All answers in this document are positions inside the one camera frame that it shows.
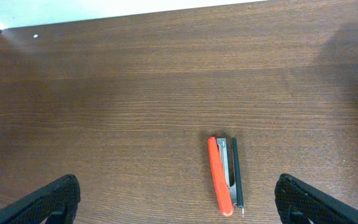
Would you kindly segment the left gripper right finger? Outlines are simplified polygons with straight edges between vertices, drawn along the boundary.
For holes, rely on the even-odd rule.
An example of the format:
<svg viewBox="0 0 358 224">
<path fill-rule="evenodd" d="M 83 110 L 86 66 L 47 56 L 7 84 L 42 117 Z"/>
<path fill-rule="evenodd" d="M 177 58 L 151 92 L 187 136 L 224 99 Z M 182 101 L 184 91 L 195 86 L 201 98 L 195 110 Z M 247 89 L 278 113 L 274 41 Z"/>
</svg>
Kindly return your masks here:
<svg viewBox="0 0 358 224">
<path fill-rule="evenodd" d="M 358 210 L 290 174 L 275 186 L 275 204 L 282 223 L 358 224 Z"/>
</svg>

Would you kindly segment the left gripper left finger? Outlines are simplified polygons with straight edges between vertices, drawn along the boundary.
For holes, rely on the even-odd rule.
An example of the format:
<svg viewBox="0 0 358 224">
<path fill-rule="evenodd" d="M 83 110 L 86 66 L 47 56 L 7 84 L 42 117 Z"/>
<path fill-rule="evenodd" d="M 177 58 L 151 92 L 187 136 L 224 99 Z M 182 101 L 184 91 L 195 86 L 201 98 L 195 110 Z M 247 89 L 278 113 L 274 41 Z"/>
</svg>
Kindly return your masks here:
<svg viewBox="0 0 358 224">
<path fill-rule="evenodd" d="M 0 224 L 72 224 L 80 202 L 80 185 L 67 174 L 0 210 Z"/>
</svg>

